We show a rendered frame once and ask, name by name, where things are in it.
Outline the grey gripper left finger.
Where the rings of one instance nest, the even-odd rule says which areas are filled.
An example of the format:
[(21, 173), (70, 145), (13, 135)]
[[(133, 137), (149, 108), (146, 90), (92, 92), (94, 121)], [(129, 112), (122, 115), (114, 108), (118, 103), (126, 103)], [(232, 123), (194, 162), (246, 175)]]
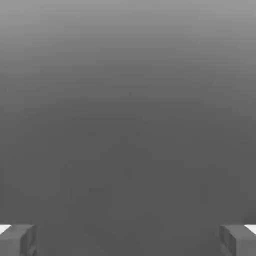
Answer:
[(0, 224), (0, 256), (38, 256), (37, 226)]

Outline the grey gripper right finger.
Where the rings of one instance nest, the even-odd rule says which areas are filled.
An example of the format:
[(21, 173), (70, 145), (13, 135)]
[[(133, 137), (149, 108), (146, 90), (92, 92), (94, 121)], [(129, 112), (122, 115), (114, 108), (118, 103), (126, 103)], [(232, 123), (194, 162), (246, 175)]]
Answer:
[(223, 256), (256, 256), (256, 224), (221, 225), (218, 236)]

